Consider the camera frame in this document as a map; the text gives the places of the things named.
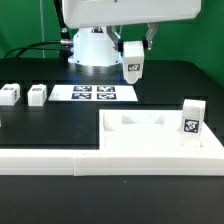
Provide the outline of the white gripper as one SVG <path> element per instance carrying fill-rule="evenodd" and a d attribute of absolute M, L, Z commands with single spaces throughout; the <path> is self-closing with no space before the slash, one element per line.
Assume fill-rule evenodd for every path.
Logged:
<path fill-rule="evenodd" d="M 123 51 L 123 40 L 116 32 L 117 25 L 148 23 L 143 39 L 150 50 L 158 24 L 195 18 L 201 11 L 202 0 L 62 0 L 64 21 L 69 28 L 107 26 L 106 31 L 114 49 Z"/>

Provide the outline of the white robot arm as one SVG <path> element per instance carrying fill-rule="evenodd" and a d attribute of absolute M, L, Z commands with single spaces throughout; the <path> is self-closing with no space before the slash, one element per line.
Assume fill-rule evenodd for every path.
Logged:
<path fill-rule="evenodd" d="M 200 11 L 201 0 L 62 0 L 64 22 L 77 31 L 68 62 L 88 73 L 121 70 L 136 80 L 158 24 L 193 19 Z M 148 32 L 142 40 L 124 41 L 116 32 L 118 26 L 143 23 Z"/>

